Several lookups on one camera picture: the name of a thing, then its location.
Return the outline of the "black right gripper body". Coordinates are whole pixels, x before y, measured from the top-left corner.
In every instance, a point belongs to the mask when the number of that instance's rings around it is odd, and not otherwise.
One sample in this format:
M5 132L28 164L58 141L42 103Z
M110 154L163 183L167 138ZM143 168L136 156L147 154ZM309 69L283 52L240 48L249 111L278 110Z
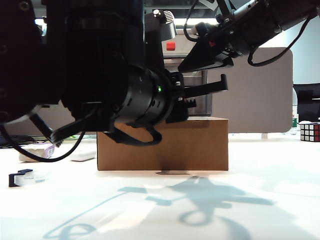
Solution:
M222 53L231 58L237 58L250 53L249 33L247 32L249 23L248 14L241 16L234 14L217 25L200 22L193 27L193 32L197 35L196 43L201 38L217 41L224 45Z

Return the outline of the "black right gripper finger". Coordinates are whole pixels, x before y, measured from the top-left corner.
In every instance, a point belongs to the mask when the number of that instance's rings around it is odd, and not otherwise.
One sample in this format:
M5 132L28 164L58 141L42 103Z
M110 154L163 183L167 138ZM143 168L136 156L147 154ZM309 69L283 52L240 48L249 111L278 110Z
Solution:
M233 59L227 54L220 53L214 57L214 68L231 68L233 66Z
M178 66L181 73L195 72L214 68L215 56L223 53L225 46L208 38L200 38L189 54Z

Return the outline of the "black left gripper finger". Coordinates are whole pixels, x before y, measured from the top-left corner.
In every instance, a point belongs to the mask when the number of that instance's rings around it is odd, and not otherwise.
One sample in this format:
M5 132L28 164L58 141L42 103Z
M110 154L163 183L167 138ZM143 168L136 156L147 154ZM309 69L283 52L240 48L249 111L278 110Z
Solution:
M184 89L185 97L198 97L228 90L227 76L220 75L220 81L187 87Z
M183 98L183 106L185 108L195 108L197 106L197 101L195 98L191 98L191 99L188 99L188 98Z

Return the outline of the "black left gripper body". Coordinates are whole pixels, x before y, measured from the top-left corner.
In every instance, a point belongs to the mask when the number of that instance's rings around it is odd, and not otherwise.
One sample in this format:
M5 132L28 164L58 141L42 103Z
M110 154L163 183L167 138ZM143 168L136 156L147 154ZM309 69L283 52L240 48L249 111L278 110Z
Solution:
M165 122L167 124L184 122L188 119L188 107L186 102L185 84L183 75L176 71L169 73L171 85L168 90L170 100L169 115Z

